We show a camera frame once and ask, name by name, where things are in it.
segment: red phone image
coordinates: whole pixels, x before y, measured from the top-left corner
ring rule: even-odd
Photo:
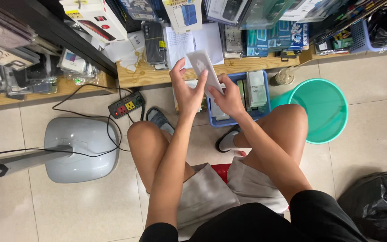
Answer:
[[[94,24],[92,21],[89,20],[79,20],[80,23],[88,27],[90,30],[94,31],[95,33],[99,34],[103,38],[105,38],[108,41],[114,41],[116,38],[113,37],[111,34],[107,33],[105,30],[100,28],[98,25]]]

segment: tile floor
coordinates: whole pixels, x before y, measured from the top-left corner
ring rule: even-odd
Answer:
[[[356,178],[387,171],[387,56],[318,63],[295,71],[292,86],[270,89],[276,96],[309,78],[333,81],[349,102],[344,132],[329,144],[306,144],[301,168],[313,188],[338,197]],[[172,90],[143,91],[147,108],[158,106],[175,124]],[[107,115],[117,95],[67,101],[63,108]],[[51,110],[54,103],[0,111],[0,151],[43,146],[47,123],[73,116]],[[139,120],[140,111],[132,117]],[[122,134],[132,124],[117,120]],[[192,128],[187,162],[229,163],[238,151],[220,154],[215,140],[227,128],[212,128],[207,114],[199,114]],[[128,147],[123,137],[123,147]],[[80,184],[56,184],[38,166],[0,179],[0,242],[136,242],[146,219],[148,197],[129,152],[121,152],[108,176]]]

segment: blue plastic basket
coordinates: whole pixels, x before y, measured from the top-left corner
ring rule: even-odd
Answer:
[[[263,106],[263,108],[258,110],[252,110],[248,111],[249,115],[254,119],[258,120],[260,118],[265,117],[267,114],[271,112],[271,104],[270,104],[270,95],[268,93],[268,79],[267,79],[267,73],[262,70],[264,73],[264,84],[265,84],[265,92],[267,93],[267,102]],[[231,81],[233,81],[235,84],[237,84],[238,80],[246,80],[247,79],[247,72],[240,72],[240,73],[234,73],[228,75]],[[210,119],[210,125],[213,127],[223,127],[228,125],[234,125],[237,124],[233,118],[225,119],[225,120],[216,120],[216,117],[212,117],[212,113],[210,111],[210,98],[207,98],[207,105],[209,107],[209,119]]]
[[[367,21],[364,19],[359,20],[358,22],[350,26],[350,31],[352,33],[353,45],[350,47],[351,53],[358,53],[363,51],[385,51],[387,47],[383,48],[374,48],[371,46],[370,37],[368,36]]]

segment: black plastic bag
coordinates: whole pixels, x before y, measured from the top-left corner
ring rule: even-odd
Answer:
[[[337,202],[363,235],[387,242],[387,171],[360,178]]]

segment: yellow outlet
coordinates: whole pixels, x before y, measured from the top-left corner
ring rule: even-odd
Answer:
[[[135,106],[134,106],[134,104],[133,104],[132,102],[126,103],[125,106],[126,106],[126,108],[128,109],[128,111],[131,110],[131,109],[133,109],[133,108],[135,108]]]

